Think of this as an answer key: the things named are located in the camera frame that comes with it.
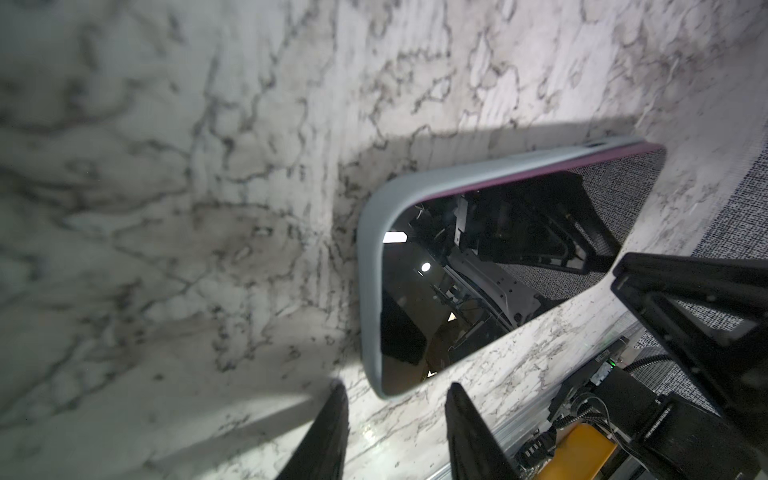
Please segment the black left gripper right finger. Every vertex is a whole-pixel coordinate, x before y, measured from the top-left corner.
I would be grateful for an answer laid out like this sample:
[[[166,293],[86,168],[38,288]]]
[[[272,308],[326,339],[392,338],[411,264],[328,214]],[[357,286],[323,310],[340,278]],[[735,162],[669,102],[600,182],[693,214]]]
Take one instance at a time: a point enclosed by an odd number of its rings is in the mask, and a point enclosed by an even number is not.
[[[458,382],[448,389],[445,415],[453,480],[519,478]]]

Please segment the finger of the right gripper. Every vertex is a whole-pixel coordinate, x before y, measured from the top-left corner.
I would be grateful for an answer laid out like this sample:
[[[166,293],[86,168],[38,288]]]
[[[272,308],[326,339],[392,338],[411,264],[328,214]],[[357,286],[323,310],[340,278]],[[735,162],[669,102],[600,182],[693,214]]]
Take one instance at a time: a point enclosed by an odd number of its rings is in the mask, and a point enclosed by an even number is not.
[[[767,263],[628,253],[613,294],[750,444],[767,441]]]

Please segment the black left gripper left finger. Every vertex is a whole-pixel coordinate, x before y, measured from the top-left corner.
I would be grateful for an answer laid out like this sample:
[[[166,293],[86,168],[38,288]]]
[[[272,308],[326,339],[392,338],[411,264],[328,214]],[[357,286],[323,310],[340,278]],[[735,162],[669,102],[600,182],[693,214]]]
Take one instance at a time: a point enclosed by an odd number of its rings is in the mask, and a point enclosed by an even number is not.
[[[312,426],[276,479],[342,479],[348,438],[348,395],[345,386],[336,383]]]

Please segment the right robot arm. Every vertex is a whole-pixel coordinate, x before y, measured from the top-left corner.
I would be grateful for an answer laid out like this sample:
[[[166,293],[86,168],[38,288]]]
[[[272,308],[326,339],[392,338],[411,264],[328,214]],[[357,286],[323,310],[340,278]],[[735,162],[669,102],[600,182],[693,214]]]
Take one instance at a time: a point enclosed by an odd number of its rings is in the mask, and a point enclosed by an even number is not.
[[[763,479],[767,475],[767,264],[629,253],[613,294],[705,398],[656,394],[632,366],[598,377],[589,365],[551,405],[552,426],[515,461],[524,473],[550,466],[557,435],[594,426],[655,479]]]

